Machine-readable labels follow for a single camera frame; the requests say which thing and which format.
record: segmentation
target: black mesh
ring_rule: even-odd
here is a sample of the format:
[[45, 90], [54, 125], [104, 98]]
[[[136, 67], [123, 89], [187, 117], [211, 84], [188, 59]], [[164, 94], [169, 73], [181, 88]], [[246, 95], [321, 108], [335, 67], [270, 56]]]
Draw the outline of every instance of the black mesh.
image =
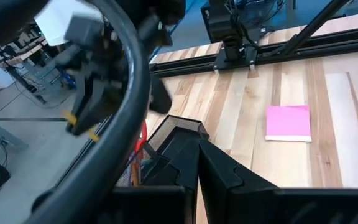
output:
[[196, 131], [201, 138], [209, 138], [209, 135], [206, 132], [201, 121], [168, 115], [148, 140], [154, 151], [158, 151], [160, 149], [163, 142], [169, 137], [169, 135], [175, 128], [183, 128], [190, 131]]

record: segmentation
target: wood plank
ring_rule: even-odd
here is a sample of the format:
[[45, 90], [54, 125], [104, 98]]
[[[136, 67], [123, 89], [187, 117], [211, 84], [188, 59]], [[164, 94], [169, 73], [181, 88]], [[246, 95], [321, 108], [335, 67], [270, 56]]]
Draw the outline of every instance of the wood plank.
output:
[[358, 118], [345, 73], [327, 74], [327, 90], [344, 187], [358, 187]]
[[202, 45], [202, 46], [199, 46], [194, 57], [198, 57], [198, 56], [204, 56], [206, 55], [208, 49], [209, 49], [209, 46], [211, 46], [210, 44], [206, 44], [206, 45]]
[[182, 77], [169, 77], [163, 79], [164, 85], [171, 96], [175, 94], [176, 90], [179, 87], [179, 83], [181, 82], [182, 79], [183, 79]]
[[234, 138], [237, 120], [240, 113], [242, 96], [246, 88], [247, 70], [236, 69], [231, 78], [227, 89], [227, 96], [224, 102], [221, 117], [213, 136], [215, 145], [221, 149], [231, 149]]
[[184, 57], [184, 55], [187, 53], [188, 49], [182, 49], [182, 50], [177, 50], [174, 51], [169, 58], [167, 58], [167, 61], [174, 61], [174, 60], [179, 60], [181, 57]]
[[282, 64], [277, 63], [273, 66], [273, 89], [272, 105], [280, 106], [281, 102], [281, 83], [282, 83]]
[[214, 96], [213, 90], [219, 75], [215, 72], [204, 73], [203, 75], [205, 76], [205, 80], [202, 83], [200, 93], [190, 117], [205, 122]]
[[203, 83], [206, 77], [207, 76], [205, 73], [197, 74], [195, 76], [194, 84], [191, 87], [191, 90], [188, 94], [189, 95], [188, 102], [186, 104], [185, 110], [181, 114], [183, 117], [189, 118], [193, 114], [194, 109], [198, 107], [197, 105], [198, 97], [201, 93], [201, 89], [203, 87]]
[[255, 127], [255, 138], [254, 138], [254, 148], [252, 153], [252, 161], [250, 168], [256, 174], [266, 178], [269, 181], [274, 181], [270, 178], [269, 170], [272, 168], [270, 163], [270, 147], [273, 146], [274, 142], [265, 141], [265, 125], [266, 125], [266, 109], [271, 105], [272, 100], [272, 90], [273, 90], [273, 70], [272, 65], [270, 68], [264, 66], [265, 70], [259, 70], [259, 83], [261, 86], [262, 93], [259, 96], [259, 109], [255, 114], [256, 116], [256, 127]]
[[305, 103], [305, 93], [303, 91], [305, 74], [304, 60], [283, 63], [279, 105], [291, 106]]
[[178, 84], [178, 88], [174, 92], [174, 95], [177, 96], [187, 94], [191, 90], [191, 87], [193, 87], [195, 80], [196, 77], [194, 75], [183, 76]]
[[211, 142], [214, 142], [216, 129], [222, 114], [224, 102], [226, 100], [227, 91], [232, 78], [232, 71], [221, 72], [214, 87], [211, 107], [205, 119], [205, 128], [211, 136]]
[[[286, 64], [295, 67], [296, 63]], [[281, 105], [302, 105], [304, 103], [303, 73], [291, 68], [282, 75]], [[259, 114], [257, 135], [252, 160], [252, 170], [263, 178], [280, 187], [310, 186], [310, 167], [308, 147], [303, 142], [267, 142], [265, 141], [265, 110], [272, 104], [273, 75], [266, 92], [263, 112]]]
[[172, 53], [173, 52], [167, 52], [167, 53], [162, 54], [159, 58], [159, 60], [160, 60], [159, 63], [169, 62]]
[[221, 43], [221, 42], [210, 44], [210, 45], [209, 45], [209, 49], [208, 49], [208, 51], [206, 52], [206, 55], [218, 53], [218, 52], [221, 50], [221, 46], [222, 46], [222, 43]]
[[[259, 45], [275, 44], [282, 41], [288, 41], [294, 34], [298, 34], [306, 26], [293, 27], [290, 29], [277, 30], [267, 34], [259, 41]], [[341, 32], [349, 29], [358, 28], [358, 14], [347, 16], [338, 20], [329, 20], [323, 24], [312, 36]]]
[[236, 132], [231, 147], [231, 157], [243, 166], [251, 168], [259, 116], [265, 113], [263, 107], [267, 78], [273, 65], [258, 67], [260, 76], [249, 78], [242, 96]]
[[187, 51], [187, 53], [186, 53], [186, 55], [184, 56], [183, 59], [193, 58], [196, 55], [198, 48], [199, 47], [190, 47], [189, 51]]
[[336, 140], [322, 60], [306, 61], [310, 106], [311, 178], [314, 187], [342, 187]]
[[154, 57], [153, 63], [163, 63], [162, 59], [164, 57], [164, 54], [158, 54]]

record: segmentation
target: black cable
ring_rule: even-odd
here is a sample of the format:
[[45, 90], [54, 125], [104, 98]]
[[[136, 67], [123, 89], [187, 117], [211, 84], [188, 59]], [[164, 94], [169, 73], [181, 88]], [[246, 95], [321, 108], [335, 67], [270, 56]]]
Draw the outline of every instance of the black cable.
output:
[[285, 5], [285, 3], [286, 3], [286, 2], [283, 2], [283, 4], [282, 4], [281, 6], [278, 6], [277, 9], [276, 9], [276, 11], [275, 11], [270, 17], [266, 18], [265, 20], [263, 20], [263, 21], [261, 21], [261, 22], [259, 22], [259, 23], [262, 24], [262, 23], [268, 21], [269, 19], [273, 18], [274, 16], [276, 16], [277, 13], [280, 12], [281, 8]]
[[263, 18], [263, 19], [258, 19], [258, 18], [255, 18], [255, 19], [250, 19], [247, 23], [249, 22], [253, 22], [253, 24], [251, 26], [259, 26], [261, 25], [262, 23], [268, 21], [269, 19], [273, 18], [274, 16], [277, 15], [277, 13], [281, 10], [281, 8], [285, 5], [285, 1], [282, 2], [281, 5], [278, 5], [277, 8], [276, 8], [276, 11], [271, 15], [269, 16], [269, 14], [271, 13], [271, 11], [273, 10], [274, 6], [276, 5], [276, 3], [274, 2], [272, 4], [272, 7], [270, 7], [270, 9], [268, 10], [268, 12], [266, 13], [266, 17]]
[[239, 20], [239, 16], [237, 15], [235, 18], [235, 23], [239, 24], [240, 25], [240, 32], [242, 33], [242, 36], [245, 37], [249, 44], [244, 44], [243, 47], [245, 47], [246, 45], [250, 45], [251, 47], [257, 49], [257, 50], [260, 50], [261, 48], [258, 46], [257, 43], [255, 43], [255, 41], [253, 41], [250, 37], [249, 37], [249, 34], [248, 34], [248, 31], [247, 31], [247, 28], [243, 25], [243, 23], [241, 23], [241, 21]]

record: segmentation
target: wooden tabletop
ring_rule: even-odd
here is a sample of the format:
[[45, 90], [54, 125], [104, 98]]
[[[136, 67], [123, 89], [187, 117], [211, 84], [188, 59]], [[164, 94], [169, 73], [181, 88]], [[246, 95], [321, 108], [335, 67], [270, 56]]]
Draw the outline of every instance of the wooden tabletop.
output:
[[[260, 45], [303, 27], [276, 31]], [[358, 15], [327, 21], [315, 35], [358, 28]], [[209, 44], [158, 55], [167, 62], [218, 52]], [[358, 188], [358, 53], [165, 78], [170, 114], [201, 120], [210, 141], [279, 187]], [[312, 142], [265, 141], [269, 105], [309, 105]], [[163, 116], [149, 113], [149, 134]], [[206, 223], [202, 196], [198, 223]]]

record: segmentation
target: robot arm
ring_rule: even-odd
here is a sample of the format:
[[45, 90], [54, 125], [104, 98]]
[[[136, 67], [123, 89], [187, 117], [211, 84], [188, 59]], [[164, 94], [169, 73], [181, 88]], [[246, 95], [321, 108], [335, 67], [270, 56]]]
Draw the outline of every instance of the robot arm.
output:
[[[47, 0], [0, 1], [0, 45], [31, 20]], [[72, 113], [77, 122], [68, 125], [72, 134], [81, 134], [108, 116], [114, 116], [100, 141], [26, 223], [79, 223], [89, 217], [120, 177], [142, 126], [150, 104], [151, 83], [167, 92], [149, 73], [148, 53], [172, 41], [165, 26], [176, 24], [185, 13], [182, 0], [119, 1], [92, 0], [108, 19], [118, 36], [103, 35], [104, 24], [74, 17], [65, 38], [79, 48], [56, 63], [77, 70], [77, 94]], [[79, 58], [73, 67], [71, 62]], [[163, 106], [158, 96], [151, 108], [166, 113], [171, 99]]]

